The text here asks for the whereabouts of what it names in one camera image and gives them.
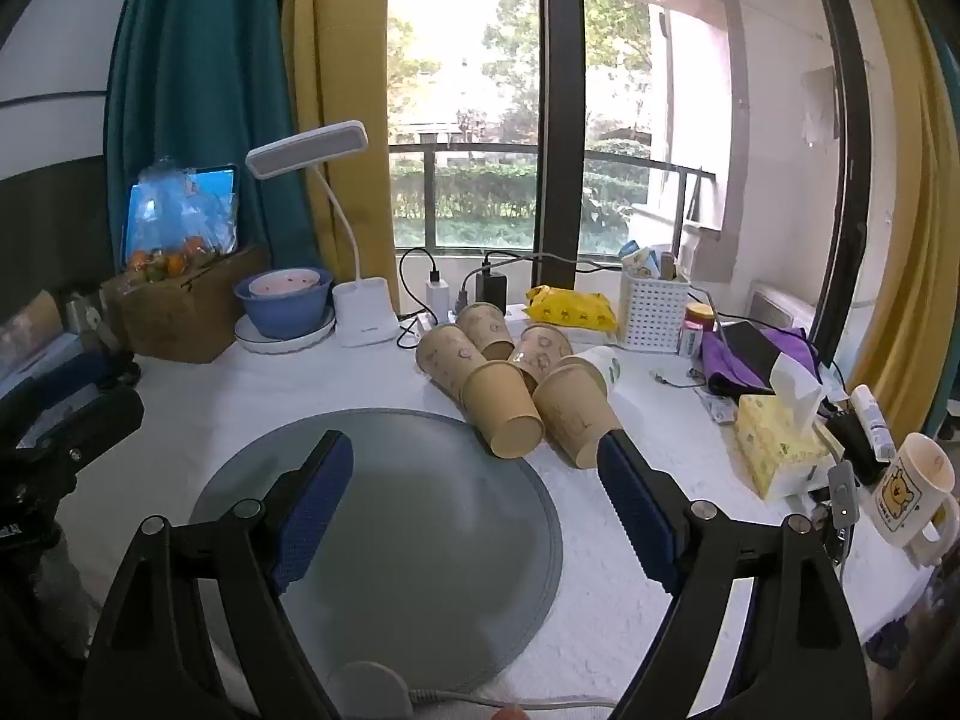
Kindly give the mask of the white tube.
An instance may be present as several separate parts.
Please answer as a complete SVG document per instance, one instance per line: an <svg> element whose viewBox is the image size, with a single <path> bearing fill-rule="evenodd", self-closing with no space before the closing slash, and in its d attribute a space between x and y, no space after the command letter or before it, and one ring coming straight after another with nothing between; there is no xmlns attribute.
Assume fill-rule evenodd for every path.
<svg viewBox="0 0 960 720"><path fill-rule="evenodd" d="M880 410L872 390L865 383L856 385L851 392L850 402L853 405L857 421L861 424L862 431L864 431L869 444L871 444L875 458L878 461L894 461L896 457L895 440L893 440L889 425L882 415L882 410Z"/></svg>

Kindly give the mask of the brown paper cup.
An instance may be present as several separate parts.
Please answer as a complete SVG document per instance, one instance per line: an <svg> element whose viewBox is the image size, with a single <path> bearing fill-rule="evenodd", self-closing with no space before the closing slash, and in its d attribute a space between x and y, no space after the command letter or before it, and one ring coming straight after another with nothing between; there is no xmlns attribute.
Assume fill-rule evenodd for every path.
<svg viewBox="0 0 960 720"><path fill-rule="evenodd" d="M418 343L416 364L443 392L460 403L467 379L487 362L455 323L438 325Z"/></svg>
<svg viewBox="0 0 960 720"><path fill-rule="evenodd" d="M511 362L488 361L475 369L464 383L462 403L498 458L523 458L544 438L544 422Z"/></svg>
<svg viewBox="0 0 960 720"><path fill-rule="evenodd" d="M483 358L505 361L516 348L500 307L489 302L474 302L460 310L457 327L477 346Z"/></svg>
<svg viewBox="0 0 960 720"><path fill-rule="evenodd" d="M571 343L562 330L533 323L524 328L508 361L521 372L529 392L534 392L556 364L573 353Z"/></svg>
<svg viewBox="0 0 960 720"><path fill-rule="evenodd" d="M578 364L556 367L537 385L532 398L550 437L571 465L596 468L601 438L622 423L587 369Z"/></svg>

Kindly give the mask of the grey round placemat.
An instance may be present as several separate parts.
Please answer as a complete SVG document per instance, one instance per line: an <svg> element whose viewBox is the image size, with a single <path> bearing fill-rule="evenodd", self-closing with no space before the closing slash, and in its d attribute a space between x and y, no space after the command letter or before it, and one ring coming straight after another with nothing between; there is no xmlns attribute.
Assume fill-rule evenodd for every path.
<svg viewBox="0 0 960 720"><path fill-rule="evenodd" d="M263 496L329 431L352 441L352 479L308 572L281 597L317 678L372 661L415 689L480 688L547 619L563 541L534 468L491 455L465 422L405 410L290 422L231 457L190 518Z"/></svg>

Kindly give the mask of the yellow curtain left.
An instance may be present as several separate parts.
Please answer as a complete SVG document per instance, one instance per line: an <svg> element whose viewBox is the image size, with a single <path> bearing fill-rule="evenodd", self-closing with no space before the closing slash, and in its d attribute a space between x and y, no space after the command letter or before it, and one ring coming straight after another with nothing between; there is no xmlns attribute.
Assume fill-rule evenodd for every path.
<svg viewBox="0 0 960 720"><path fill-rule="evenodd" d="M281 0L281 40L299 132L358 121L363 153L304 169L314 234L337 280L387 281L398 301L387 148L387 0Z"/></svg>

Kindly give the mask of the black charger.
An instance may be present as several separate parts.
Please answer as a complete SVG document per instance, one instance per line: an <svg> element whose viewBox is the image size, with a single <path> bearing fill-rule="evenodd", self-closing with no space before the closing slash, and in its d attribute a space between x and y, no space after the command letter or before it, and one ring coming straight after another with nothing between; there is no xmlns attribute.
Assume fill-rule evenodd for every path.
<svg viewBox="0 0 960 720"><path fill-rule="evenodd" d="M508 304L508 278L503 271L494 270L491 265L483 265L475 275L475 300L496 305L505 312Z"/></svg>

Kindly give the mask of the brown paper cup back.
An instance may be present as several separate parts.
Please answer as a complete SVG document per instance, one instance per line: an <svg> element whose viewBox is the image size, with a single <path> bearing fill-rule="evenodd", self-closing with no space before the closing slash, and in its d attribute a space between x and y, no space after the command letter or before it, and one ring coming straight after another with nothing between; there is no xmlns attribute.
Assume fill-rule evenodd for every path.
<svg viewBox="0 0 960 720"><path fill-rule="evenodd" d="M460 310L457 327L477 346L483 358L505 361L516 348L500 307L489 302L474 302Z"/></svg>

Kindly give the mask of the teal curtain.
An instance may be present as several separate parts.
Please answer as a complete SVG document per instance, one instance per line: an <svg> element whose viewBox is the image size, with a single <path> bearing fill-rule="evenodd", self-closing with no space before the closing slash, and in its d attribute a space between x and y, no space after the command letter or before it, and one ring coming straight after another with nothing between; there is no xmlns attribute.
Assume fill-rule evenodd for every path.
<svg viewBox="0 0 960 720"><path fill-rule="evenodd" d="M293 130L280 0L124 0L104 105L112 249L147 167L242 166Z"/></svg>

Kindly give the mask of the white plate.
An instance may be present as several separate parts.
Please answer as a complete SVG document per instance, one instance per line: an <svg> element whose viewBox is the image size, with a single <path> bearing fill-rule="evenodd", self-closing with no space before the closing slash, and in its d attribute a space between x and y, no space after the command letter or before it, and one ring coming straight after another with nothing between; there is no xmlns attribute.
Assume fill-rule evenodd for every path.
<svg viewBox="0 0 960 720"><path fill-rule="evenodd" d="M235 335L235 342L239 343L249 353L262 356L279 356L313 348L329 335L332 335L334 328L335 312L332 307L327 307L320 327L312 332L304 333L301 337L288 338L288 340L268 338L257 330L254 322L247 316L242 316L235 323L233 335Z"/></svg>

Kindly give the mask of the white charger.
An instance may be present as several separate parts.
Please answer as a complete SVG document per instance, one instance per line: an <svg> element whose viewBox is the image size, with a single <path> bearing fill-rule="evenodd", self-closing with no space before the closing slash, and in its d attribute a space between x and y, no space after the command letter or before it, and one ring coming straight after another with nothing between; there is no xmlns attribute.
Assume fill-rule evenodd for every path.
<svg viewBox="0 0 960 720"><path fill-rule="evenodd" d="M427 284L425 284L425 294L427 294L427 304L433 316L438 323L448 323L449 309L451 309L451 298L449 298L449 285L438 268L432 268L428 275Z"/></svg>

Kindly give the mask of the purple cloth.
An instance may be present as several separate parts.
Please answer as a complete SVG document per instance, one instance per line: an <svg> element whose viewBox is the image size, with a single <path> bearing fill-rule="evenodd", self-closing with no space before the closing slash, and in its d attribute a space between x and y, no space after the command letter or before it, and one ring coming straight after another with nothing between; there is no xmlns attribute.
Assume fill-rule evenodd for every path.
<svg viewBox="0 0 960 720"><path fill-rule="evenodd" d="M793 358L817 382L818 353L802 328L761 327L748 320L704 333L701 367L713 395L737 401L742 395L771 395L770 374L776 360Z"/></svg>

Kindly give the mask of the brown paper cup left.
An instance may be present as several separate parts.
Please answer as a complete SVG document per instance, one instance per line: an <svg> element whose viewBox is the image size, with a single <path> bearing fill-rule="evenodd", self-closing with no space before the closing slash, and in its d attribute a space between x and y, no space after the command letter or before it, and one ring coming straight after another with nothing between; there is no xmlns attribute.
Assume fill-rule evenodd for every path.
<svg viewBox="0 0 960 720"><path fill-rule="evenodd" d="M416 364L443 392L460 403L467 379L487 362L455 323L438 325L418 343Z"/></svg>

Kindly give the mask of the white perforated basket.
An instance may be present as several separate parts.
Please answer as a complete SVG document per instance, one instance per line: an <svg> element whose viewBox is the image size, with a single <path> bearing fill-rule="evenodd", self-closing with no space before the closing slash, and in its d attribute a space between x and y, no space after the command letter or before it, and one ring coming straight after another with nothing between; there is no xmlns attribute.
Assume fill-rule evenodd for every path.
<svg viewBox="0 0 960 720"><path fill-rule="evenodd" d="M679 349L688 288L683 278L638 277L623 270L617 312L619 345L626 351L673 355Z"/></svg>

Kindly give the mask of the pink inner bowl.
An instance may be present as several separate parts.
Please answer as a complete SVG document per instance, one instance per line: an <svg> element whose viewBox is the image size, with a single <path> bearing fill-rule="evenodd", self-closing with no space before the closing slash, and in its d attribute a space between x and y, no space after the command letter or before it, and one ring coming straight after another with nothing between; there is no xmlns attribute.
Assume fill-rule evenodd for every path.
<svg viewBox="0 0 960 720"><path fill-rule="evenodd" d="M254 298L281 298L288 294L302 293L322 281L319 271L311 268L285 268L255 277L249 283L249 294Z"/></svg>

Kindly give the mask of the yellow curtain right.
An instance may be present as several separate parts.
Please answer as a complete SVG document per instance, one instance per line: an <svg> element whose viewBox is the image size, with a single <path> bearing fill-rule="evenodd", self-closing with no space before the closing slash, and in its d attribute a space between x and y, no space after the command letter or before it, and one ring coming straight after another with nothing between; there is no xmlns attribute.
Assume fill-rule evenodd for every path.
<svg viewBox="0 0 960 720"><path fill-rule="evenodd" d="M896 190L889 253L854 380L896 440L918 433L949 355L958 298L958 137L918 0L871 0L892 77Z"/></svg>

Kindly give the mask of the yellow curtain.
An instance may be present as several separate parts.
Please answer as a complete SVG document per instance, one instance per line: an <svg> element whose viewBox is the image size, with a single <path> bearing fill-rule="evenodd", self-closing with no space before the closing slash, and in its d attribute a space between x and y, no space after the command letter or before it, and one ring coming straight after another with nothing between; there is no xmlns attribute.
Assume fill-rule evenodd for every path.
<svg viewBox="0 0 960 720"><path fill-rule="evenodd" d="M896 190L889 253L854 380L896 440L918 433L949 355L958 298L958 137L918 0L871 0L892 77Z"/></svg>
<svg viewBox="0 0 960 720"><path fill-rule="evenodd" d="M358 121L363 153L304 169L314 234L337 280L387 281L398 301L387 148L387 0L281 0L281 40L299 132Z"/></svg>

